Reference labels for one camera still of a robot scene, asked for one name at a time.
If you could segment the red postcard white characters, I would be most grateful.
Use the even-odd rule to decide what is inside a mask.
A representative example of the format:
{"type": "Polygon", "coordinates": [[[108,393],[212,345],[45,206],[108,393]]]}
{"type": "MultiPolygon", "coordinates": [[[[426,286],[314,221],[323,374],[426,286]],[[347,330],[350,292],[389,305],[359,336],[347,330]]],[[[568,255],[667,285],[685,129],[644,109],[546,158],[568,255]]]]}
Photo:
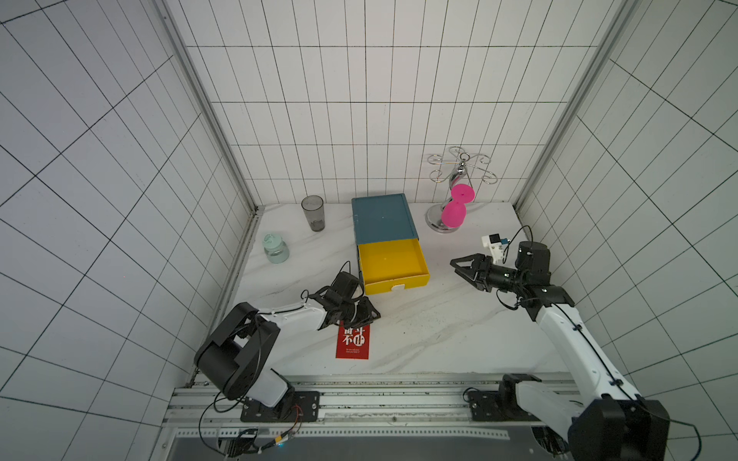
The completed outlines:
{"type": "Polygon", "coordinates": [[[371,326],[338,328],[336,359],[368,360],[370,355],[371,326]]]}

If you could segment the yellow drawer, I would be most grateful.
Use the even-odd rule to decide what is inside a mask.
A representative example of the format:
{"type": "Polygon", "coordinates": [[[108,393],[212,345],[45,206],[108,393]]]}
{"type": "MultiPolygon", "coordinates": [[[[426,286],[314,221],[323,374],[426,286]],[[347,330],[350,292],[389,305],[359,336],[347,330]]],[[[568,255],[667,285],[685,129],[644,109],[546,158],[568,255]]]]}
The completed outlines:
{"type": "Polygon", "coordinates": [[[430,272],[420,241],[385,241],[357,246],[365,293],[369,296],[426,286],[430,272]]]}

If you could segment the teal drawer cabinet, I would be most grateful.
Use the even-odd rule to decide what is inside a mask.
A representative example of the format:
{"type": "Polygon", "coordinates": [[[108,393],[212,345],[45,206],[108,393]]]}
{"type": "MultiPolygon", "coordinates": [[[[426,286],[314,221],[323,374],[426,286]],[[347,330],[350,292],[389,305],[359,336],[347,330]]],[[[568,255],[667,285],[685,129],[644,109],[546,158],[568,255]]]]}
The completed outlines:
{"type": "Polygon", "coordinates": [[[419,238],[403,193],[354,198],[351,205],[357,245],[419,238]]]}

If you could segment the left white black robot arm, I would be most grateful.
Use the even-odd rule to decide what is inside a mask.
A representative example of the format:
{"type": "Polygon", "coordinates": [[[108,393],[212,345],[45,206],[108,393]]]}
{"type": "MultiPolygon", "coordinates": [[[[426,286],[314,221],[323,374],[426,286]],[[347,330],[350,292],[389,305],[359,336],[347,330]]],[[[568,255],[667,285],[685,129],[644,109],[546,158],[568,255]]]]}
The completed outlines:
{"type": "Polygon", "coordinates": [[[288,339],[333,326],[366,328],[381,318],[359,278],[341,271],[331,284],[270,310],[238,303],[204,341],[195,367],[229,401],[248,398],[267,408],[290,407],[294,387],[272,369],[269,357],[288,339]]]}

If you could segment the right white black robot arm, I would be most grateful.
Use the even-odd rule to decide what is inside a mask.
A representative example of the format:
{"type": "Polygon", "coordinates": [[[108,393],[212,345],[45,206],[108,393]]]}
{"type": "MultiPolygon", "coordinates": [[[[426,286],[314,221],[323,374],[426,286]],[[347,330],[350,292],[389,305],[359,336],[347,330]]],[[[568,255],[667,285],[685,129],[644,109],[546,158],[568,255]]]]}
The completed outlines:
{"type": "Polygon", "coordinates": [[[464,392],[473,420],[538,421],[576,460],[664,459],[667,410],[658,401],[644,399],[626,380],[587,330],[566,290],[552,284],[548,247],[521,242],[511,268],[503,266],[507,251],[501,243],[486,237],[484,247],[488,255],[453,259],[455,273],[480,291],[514,294],[511,309],[528,313],[548,336],[578,395],[559,395],[534,375],[507,374],[495,391],[464,392]]]}

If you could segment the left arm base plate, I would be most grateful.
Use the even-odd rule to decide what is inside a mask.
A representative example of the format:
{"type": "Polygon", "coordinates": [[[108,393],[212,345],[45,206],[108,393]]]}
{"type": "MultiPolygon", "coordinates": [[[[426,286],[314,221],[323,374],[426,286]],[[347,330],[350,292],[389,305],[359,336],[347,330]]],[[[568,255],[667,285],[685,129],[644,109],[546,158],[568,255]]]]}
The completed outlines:
{"type": "Polygon", "coordinates": [[[288,393],[273,407],[254,399],[244,401],[240,421],[243,423],[288,423],[316,422],[320,409],[321,394],[317,391],[295,391],[288,393]]]}

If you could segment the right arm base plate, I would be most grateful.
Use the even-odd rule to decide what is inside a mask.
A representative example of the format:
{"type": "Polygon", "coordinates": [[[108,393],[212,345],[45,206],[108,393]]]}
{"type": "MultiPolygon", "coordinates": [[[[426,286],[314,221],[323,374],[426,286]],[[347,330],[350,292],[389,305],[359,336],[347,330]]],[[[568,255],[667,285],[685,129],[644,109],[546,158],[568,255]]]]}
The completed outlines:
{"type": "Polygon", "coordinates": [[[527,374],[506,374],[496,391],[465,389],[462,398],[471,410],[474,422],[535,422],[537,418],[522,409],[516,399],[515,386],[522,382],[541,382],[527,374]]]}

